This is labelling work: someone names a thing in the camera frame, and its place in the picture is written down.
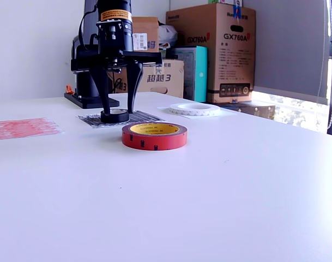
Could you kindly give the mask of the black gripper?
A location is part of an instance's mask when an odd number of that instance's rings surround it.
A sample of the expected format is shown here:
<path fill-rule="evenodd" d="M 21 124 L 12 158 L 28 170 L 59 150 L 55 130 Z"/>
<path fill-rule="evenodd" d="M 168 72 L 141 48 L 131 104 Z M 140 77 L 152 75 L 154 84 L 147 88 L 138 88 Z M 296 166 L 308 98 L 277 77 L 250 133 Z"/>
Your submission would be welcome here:
<path fill-rule="evenodd" d="M 156 52 L 121 51 L 98 53 L 95 51 L 79 52 L 71 60 L 72 72 L 89 71 L 97 87 L 104 115 L 110 114 L 109 87 L 106 70 L 126 68 L 128 86 L 128 113 L 134 112 L 136 93 L 143 76 L 143 65 L 162 65 L 162 54 Z"/>

